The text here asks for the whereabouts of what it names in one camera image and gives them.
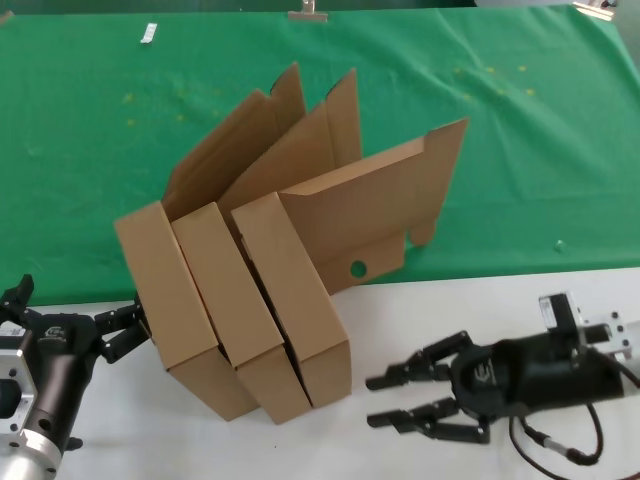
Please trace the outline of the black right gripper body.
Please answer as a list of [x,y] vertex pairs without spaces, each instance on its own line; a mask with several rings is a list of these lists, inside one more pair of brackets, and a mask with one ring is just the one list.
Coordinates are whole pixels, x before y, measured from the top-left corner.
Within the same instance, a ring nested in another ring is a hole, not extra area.
[[547,337],[472,345],[452,360],[459,407],[473,418],[500,419],[624,396],[621,375],[588,350],[572,354]]

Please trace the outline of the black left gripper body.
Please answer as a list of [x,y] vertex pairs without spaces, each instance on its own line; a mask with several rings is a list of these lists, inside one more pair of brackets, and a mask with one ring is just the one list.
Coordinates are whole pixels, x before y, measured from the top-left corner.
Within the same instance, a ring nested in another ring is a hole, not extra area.
[[26,310],[22,325],[33,336],[37,371],[37,394],[25,428],[56,446],[82,446],[72,430],[101,354],[96,323],[89,315]]

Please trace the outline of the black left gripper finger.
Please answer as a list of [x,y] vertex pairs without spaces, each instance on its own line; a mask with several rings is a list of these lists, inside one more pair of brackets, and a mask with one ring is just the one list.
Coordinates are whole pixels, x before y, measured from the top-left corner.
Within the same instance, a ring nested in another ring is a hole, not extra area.
[[94,321],[101,338],[115,333],[111,339],[102,340],[101,356],[108,364],[116,363],[152,338],[139,295],[132,304],[98,314]]
[[4,291],[1,296],[1,324],[11,322],[22,328],[29,328],[28,302],[34,291],[34,281],[30,274],[22,276],[17,286]]

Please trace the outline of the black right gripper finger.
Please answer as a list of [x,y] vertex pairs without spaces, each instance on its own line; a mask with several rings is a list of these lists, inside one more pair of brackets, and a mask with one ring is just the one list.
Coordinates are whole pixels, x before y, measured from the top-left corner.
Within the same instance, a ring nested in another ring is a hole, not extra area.
[[404,386],[411,382],[447,381],[450,367],[442,363],[473,346],[467,331],[460,331],[431,345],[417,350],[407,360],[389,365],[382,375],[367,378],[370,391]]
[[419,433],[434,440],[469,444],[489,444],[489,422],[480,418],[475,425],[446,422],[461,412],[452,398],[425,404],[411,410],[391,410],[367,416],[371,428],[393,428],[399,434]]

